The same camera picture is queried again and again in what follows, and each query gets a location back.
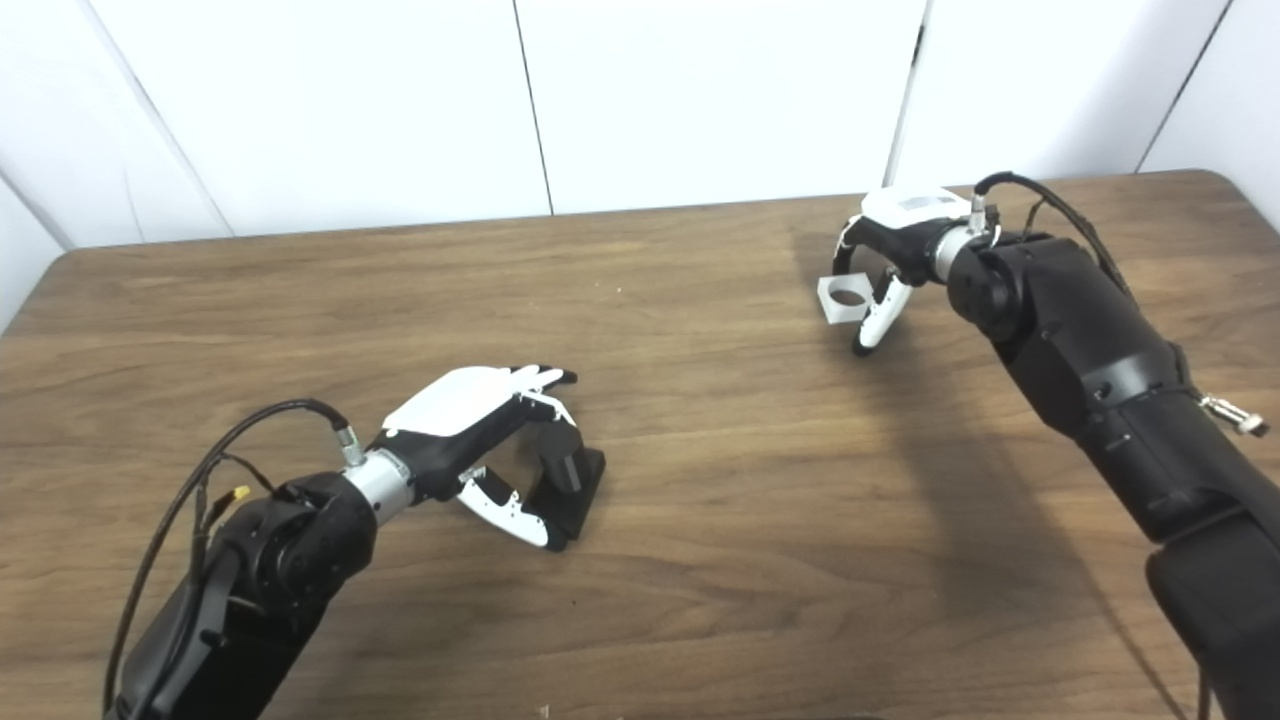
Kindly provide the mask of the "white and black left hand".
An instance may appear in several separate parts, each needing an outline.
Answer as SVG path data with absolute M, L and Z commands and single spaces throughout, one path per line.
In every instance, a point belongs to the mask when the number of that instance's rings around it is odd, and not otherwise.
M 369 452 L 402 471 L 407 505 L 456 500 L 509 536 L 558 553 L 570 538 L 527 509 L 520 492 L 481 461 L 509 437 L 536 423 L 553 439 L 581 443 L 576 420 L 550 388 L 576 374 L 547 365 L 462 366 L 445 373 L 387 415 Z

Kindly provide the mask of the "white and black right hand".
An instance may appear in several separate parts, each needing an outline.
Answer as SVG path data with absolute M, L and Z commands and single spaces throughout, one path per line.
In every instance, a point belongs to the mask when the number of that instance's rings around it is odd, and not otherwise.
M 947 282 L 957 252 L 977 237 L 970 214 L 968 200 L 943 188 L 891 186 L 864 196 L 860 211 L 840 231 L 832 258 L 835 275 L 851 273 L 859 249 L 886 260 L 851 345 L 855 356 L 878 348 L 914 290 Z

